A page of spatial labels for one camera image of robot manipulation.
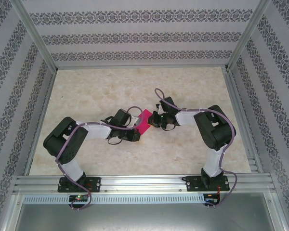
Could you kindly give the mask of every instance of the white arm segment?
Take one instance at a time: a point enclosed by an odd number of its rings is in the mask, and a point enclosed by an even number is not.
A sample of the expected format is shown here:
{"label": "white arm segment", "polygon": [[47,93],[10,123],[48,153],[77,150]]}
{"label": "white arm segment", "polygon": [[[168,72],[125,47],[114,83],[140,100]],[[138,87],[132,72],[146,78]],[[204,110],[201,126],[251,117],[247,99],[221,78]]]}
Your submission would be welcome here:
{"label": "white arm segment", "polygon": [[83,175],[83,171],[79,167],[76,158],[72,159],[67,164],[61,165],[61,167],[73,181],[78,181],[78,179]]}
{"label": "white arm segment", "polygon": [[198,114],[199,112],[185,112],[180,111],[175,115],[175,118],[179,125],[194,125],[197,126],[196,121],[194,119],[194,115]]}
{"label": "white arm segment", "polygon": [[223,151],[224,147],[220,148],[220,150],[218,150],[218,151],[216,151],[214,149],[208,150],[207,161],[203,167],[203,170],[210,177],[216,177],[218,174],[220,174],[222,172],[221,168],[219,167],[219,162],[220,162],[222,151]]}
{"label": "white arm segment", "polygon": [[100,124],[90,124],[90,125],[85,125],[82,127],[88,131],[85,141],[91,140],[91,139],[107,139],[107,137],[109,136],[111,132],[110,127],[100,125]]}
{"label": "white arm segment", "polygon": [[128,120],[128,121],[126,122],[125,126],[126,126],[127,128],[131,128],[131,127],[134,127],[135,124],[137,124],[138,122],[140,122],[140,118],[139,118],[139,117],[133,117],[133,116],[131,115],[131,121]]}
{"label": "white arm segment", "polygon": [[[196,121],[194,119],[194,115],[196,115],[198,113],[199,112],[180,111],[175,115],[175,118],[176,118],[179,125],[197,126]],[[222,147],[218,151],[216,151],[214,149],[208,149],[207,160],[206,160],[206,163],[203,167],[203,170],[210,177],[215,177],[222,172],[220,167],[219,167],[219,162],[220,162],[220,158],[221,158],[222,151],[223,151],[224,147]]]}
{"label": "white arm segment", "polygon": [[[107,139],[111,132],[110,127],[99,124],[85,125],[83,126],[83,128],[88,131],[85,141],[90,139]],[[70,162],[61,165],[61,167],[66,172],[66,174],[74,181],[78,181],[78,179],[83,175],[83,171],[78,165],[76,158],[73,158]]]}

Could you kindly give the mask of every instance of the enclosure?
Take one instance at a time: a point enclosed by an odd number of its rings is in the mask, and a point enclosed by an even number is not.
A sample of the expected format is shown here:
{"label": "enclosure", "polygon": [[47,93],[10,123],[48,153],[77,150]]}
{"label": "enclosure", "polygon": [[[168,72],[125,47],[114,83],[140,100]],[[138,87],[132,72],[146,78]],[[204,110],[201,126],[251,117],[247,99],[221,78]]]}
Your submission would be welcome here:
{"label": "enclosure", "polygon": [[[83,143],[99,192],[72,211],[43,141],[66,116],[153,112],[154,88],[230,119],[229,199],[182,180],[206,163],[196,127],[151,127]],[[289,230],[289,0],[0,0],[0,230],[44,229]]]}

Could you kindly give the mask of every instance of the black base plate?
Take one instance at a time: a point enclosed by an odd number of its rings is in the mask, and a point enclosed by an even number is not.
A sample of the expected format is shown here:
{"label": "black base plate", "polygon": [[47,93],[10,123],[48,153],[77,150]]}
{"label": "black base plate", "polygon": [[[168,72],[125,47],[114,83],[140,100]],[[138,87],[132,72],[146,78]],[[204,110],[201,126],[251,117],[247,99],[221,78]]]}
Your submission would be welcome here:
{"label": "black base plate", "polygon": [[221,187],[220,191],[229,191],[229,183],[227,176],[222,176],[220,180],[211,184],[208,188],[202,183],[201,176],[188,176],[182,177],[182,180],[186,182],[186,189],[188,192],[199,192],[199,191],[217,191],[218,185]]}
{"label": "black base plate", "polygon": [[[101,188],[101,178],[100,177],[86,177],[85,183],[83,185],[90,192],[99,193]],[[85,192],[82,188],[76,186],[70,182],[67,178],[61,177],[58,185],[59,193],[82,193]]]}

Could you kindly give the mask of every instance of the wire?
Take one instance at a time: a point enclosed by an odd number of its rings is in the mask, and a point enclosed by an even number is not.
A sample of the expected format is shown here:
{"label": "wire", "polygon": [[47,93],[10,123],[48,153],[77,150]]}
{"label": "wire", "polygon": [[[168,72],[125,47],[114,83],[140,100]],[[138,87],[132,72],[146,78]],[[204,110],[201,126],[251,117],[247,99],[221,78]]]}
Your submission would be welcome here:
{"label": "wire", "polygon": [[110,141],[112,138],[109,138],[109,139],[107,140],[108,144],[110,144],[110,145],[120,144],[120,143],[122,142],[122,140],[123,140],[123,139],[121,139],[118,143],[109,143],[109,141]]}
{"label": "wire", "polygon": [[218,185],[217,185],[217,193],[216,193],[216,195],[218,195],[218,200],[221,198],[220,192],[221,192],[221,187],[220,187],[220,185],[218,184]]}
{"label": "wire", "polygon": [[[127,111],[130,111],[130,110],[133,109],[133,108],[137,108],[137,109],[141,112],[141,114],[143,113],[142,109],[141,109],[140,107],[137,107],[137,106],[132,106],[132,107],[130,107]],[[103,125],[103,126],[107,126],[107,127],[110,127],[110,128],[120,129],[120,130],[132,130],[132,129],[137,128],[138,126],[140,126],[141,123],[142,123],[142,121],[143,121],[143,116],[140,118],[140,123],[139,123],[138,125],[133,126],[133,127],[130,127],[130,128],[121,128],[121,127],[113,126],[113,125],[106,124],[106,123],[102,123],[102,122],[87,122],[87,123],[82,123],[82,124],[77,125],[77,126],[72,130],[71,134],[68,136],[67,140],[66,140],[65,143],[63,144],[63,146],[62,146],[59,154],[57,155],[57,157],[56,157],[56,159],[55,159],[55,162],[56,162],[56,164],[58,165],[58,168],[60,169],[60,171],[63,173],[63,175],[64,175],[70,182],[72,182],[73,184],[75,184],[76,186],[80,187],[81,189],[83,189],[84,191],[86,191],[86,192],[88,193],[89,202],[88,202],[87,204],[85,204],[85,205],[84,205],[83,207],[81,207],[81,208],[74,208],[74,207],[73,207],[73,203],[74,203],[75,201],[72,201],[72,203],[71,203],[71,208],[72,208],[72,210],[82,210],[82,209],[85,209],[86,207],[88,207],[88,206],[91,204],[91,201],[92,201],[91,192],[90,192],[87,188],[83,187],[81,184],[78,184],[76,181],[74,181],[73,179],[71,179],[71,178],[67,175],[67,173],[64,171],[64,169],[62,168],[62,166],[60,165],[60,162],[59,162],[59,159],[60,159],[62,153],[63,153],[64,150],[66,149],[67,144],[70,142],[71,138],[73,137],[73,135],[75,134],[75,132],[77,131],[77,129],[79,129],[80,127],[85,126],[85,125],[97,124],[97,125]]]}
{"label": "wire", "polygon": [[[163,98],[158,94],[157,91],[159,91],[159,92],[162,93]],[[226,170],[224,170],[224,169],[222,168],[222,161],[223,161],[223,157],[224,157],[224,155],[225,155],[225,152],[226,152],[226,150],[230,147],[230,145],[232,144],[232,142],[233,142],[233,140],[234,140],[234,138],[235,138],[235,129],[234,129],[232,123],[230,122],[230,120],[229,120],[226,116],[224,116],[224,115],[223,115],[222,113],[220,113],[220,112],[217,112],[217,111],[214,111],[214,110],[211,110],[211,109],[205,109],[205,108],[201,108],[201,109],[186,109],[186,108],[180,108],[180,107],[177,107],[177,106],[175,106],[175,105],[172,105],[171,103],[169,103],[169,102],[167,102],[166,100],[164,100],[165,94],[164,94],[164,92],[163,92],[161,89],[155,88],[155,89],[154,89],[154,92],[155,92],[155,94],[159,97],[159,99],[162,100],[165,104],[168,104],[169,106],[171,106],[171,107],[173,107],[173,108],[175,108],[175,109],[177,109],[177,110],[179,110],[179,111],[185,111],[185,112],[211,112],[211,113],[214,113],[214,114],[219,115],[219,116],[222,117],[224,120],[226,120],[226,122],[229,124],[230,129],[231,129],[231,132],[232,132],[231,140],[230,140],[230,142],[226,145],[226,147],[224,147],[218,165],[219,165],[219,168],[221,169],[221,171],[223,171],[223,172],[225,172],[225,173],[233,174],[233,175],[235,176],[235,182],[234,182],[231,190],[230,190],[229,193],[227,194],[227,196],[226,196],[220,203],[218,203],[215,207],[220,206],[221,204],[223,204],[223,203],[229,198],[229,196],[231,195],[231,193],[233,192],[233,190],[235,189],[236,184],[237,184],[237,175],[236,175],[236,173],[234,173],[234,172],[232,172],[232,171],[226,171]]]}
{"label": "wire", "polygon": [[91,192],[91,191],[92,191],[92,188],[93,188],[92,185],[90,185],[89,183],[86,183],[85,186],[87,186],[87,185],[91,188],[91,190],[89,190],[89,191]]}
{"label": "wire", "polygon": [[171,131],[171,130],[174,130],[175,129],[175,125],[173,125],[173,128],[172,129],[169,129],[169,130],[166,130],[166,129],[164,129],[163,127],[161,127],[164,131]]}

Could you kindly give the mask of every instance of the striped wall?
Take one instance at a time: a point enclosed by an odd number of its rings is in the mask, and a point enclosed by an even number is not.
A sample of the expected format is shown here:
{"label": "striped wall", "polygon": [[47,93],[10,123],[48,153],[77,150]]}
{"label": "striped wall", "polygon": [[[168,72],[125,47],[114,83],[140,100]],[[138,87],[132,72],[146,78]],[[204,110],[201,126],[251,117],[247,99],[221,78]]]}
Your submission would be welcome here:
{"label": "striped wall", "polygon": [[226,64],[259,0],[24,0],[58,67]]}
{"label": "striped wall", "polygon": [[273,0],[232,70],[289,224],[289,0]]}
{"label": "striped wall", "polygon": [[0,218],[14,176],[24,172],[52,78],[10,2],[0,0]]}

